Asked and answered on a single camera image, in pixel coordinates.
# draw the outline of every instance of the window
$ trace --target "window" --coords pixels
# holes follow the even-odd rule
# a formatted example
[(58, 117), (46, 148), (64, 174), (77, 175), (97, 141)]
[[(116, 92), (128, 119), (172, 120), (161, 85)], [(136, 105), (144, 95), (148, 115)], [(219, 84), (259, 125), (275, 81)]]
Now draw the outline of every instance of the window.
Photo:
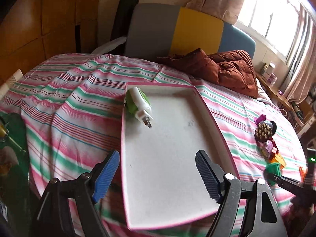
[(238, 21), (287, 57), (296, 33), (299, 9), (298, 0), (245, 0)]

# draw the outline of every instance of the white armrest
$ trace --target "white armrest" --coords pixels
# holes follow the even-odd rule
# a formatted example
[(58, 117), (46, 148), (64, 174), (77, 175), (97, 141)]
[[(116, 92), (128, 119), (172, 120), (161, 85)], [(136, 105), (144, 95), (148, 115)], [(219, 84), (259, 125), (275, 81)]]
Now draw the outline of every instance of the white armrest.
[(126, 42), (126, 37), (119, 37), (94, 49), (93, 54), (105, 54)]

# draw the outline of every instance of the purple object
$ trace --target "purple object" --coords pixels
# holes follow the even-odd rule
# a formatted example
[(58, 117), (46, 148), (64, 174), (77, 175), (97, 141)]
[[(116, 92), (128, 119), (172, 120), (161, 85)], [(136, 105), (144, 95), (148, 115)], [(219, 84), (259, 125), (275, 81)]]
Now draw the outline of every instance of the purple object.
[(254, 118), (256, 125), (259, 125), (261, 121), (265, 121), (267, 119), (265, 114), (261, 114), (258, 118)]

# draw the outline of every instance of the bedsheet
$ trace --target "bedsheet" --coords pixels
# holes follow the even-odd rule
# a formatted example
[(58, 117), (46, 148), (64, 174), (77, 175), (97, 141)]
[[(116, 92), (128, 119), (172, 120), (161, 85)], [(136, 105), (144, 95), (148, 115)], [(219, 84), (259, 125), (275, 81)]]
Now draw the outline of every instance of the bedsheet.
[[(30, 173), (39, 194), (49, 179), (77, 178), (90, 171), (113, 149), (120, 150), (121, 116), (126, 82), (194, 85), (212, 112), (232, 153), (240, 179), (263, 176), (266, 162), (255, 139), (254, 117), (264, 113), (277, 124), (274, 140), (285, 158), (283, 175), (300, 180), (305, 166), (300, 142), (290, 123), (271, 101), (254, 100), (207, 81), (153, 62), (118, 55), (62, 54), (23, 76), (0, 102), (1, 113), (19, 113), (27, 128)], [(211, 217), (155, 231), (130, 232), (126, 227), (120, 168), (96, 208), (110, 236), (205, 236)], [(273, 186), (284, 214), (292, 194)], [(70, 201), (76, 233), (83, 236)], [(244, 213), (242, 200), (232, 235), (238, 235)]]

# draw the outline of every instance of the window frame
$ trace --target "window frame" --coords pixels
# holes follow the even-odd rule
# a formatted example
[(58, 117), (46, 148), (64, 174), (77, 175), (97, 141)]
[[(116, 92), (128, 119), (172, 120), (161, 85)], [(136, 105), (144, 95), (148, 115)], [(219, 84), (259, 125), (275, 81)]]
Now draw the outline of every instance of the window frame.
[(299, 17), (300, 17), (300, 11), (289, 1), (287, 0), (287, 2), (293, 6), (293, 8), (295, 9), (295, 11), (297, 12), (298, 14), (298, 20), (297, 20), (297, 25), (296, 25), (296, 30), (295, 30), (295, 35), (294, 35), (294, 38), (292, 40), (292, 43), (291, 43), (291, 46), (290, 46), (290, 49), (288, 50), (287, 54), (286, 55), (283, 55), (281, 52), (278, 51), (278, 49), (266, 38), (267, 35), (268, 35), (268, 32), (269, 32), (269, 29), (270, 29), (270, 26), (271, 26), (271, 22), (272, 22), (272, 18), (273, 18), (273, 13), (271, 14), (270, 16), (270, 22), (269, 22), (269, 25), (268, 25), (268, 28), (267, 28), (267, 31), (265, 33), (265, 36), (260, 34), (259, 32), (257, 32), (254, 28), (251, 27), (251, 23), (252, 23), (252, 20), (253, 20), (253, 17), (254, 17), (254, 14), (255, 14), (255, 11), (256, 11), (256, 8), (257, 8), (257, 2), (258, 0), (256, 0), (256, 3), (255, 3), (255, 6), (252, 10), (252, 15), (251, 15), (251, 19), (250, 19), (250, 22), (247, 25), (245, 25), (244, 23), (242, 23), (241, 21), (238, 21), (234, 24), (235, 27), (239, 28), (240, 30), (246, 32), (247, 34), (249, 34), (251, 37), (255, 38), (255, 39), (258, 39), (260, 42), (262, 42), (265, 46), (267, 46), (270, 50), (272, 50), (284, 63), (286, 63), (289, 55), (290, 55), (290, 52), (291, 52), (291, 48), (295, 42), (295, 37), (296, 37), (296, 33), (298, 31), (298, 27), (299, 27)]

